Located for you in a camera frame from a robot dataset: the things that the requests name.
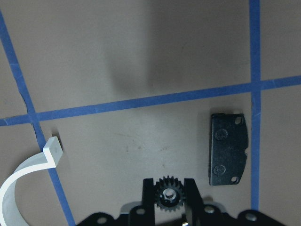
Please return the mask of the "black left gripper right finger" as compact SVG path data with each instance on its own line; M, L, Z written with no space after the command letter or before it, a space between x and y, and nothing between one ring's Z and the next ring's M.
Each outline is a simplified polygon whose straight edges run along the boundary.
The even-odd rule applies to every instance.
M220 210L211 204L204 204L196 182L192 178L184 179L185 215L189 226L221 226Z

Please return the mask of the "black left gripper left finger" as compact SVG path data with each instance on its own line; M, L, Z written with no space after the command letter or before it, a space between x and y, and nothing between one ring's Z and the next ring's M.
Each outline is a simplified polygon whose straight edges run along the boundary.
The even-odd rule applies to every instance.
M155 188L152 178L143 180L141 204L133 207L129 212L129 226L154 226L155 225Z

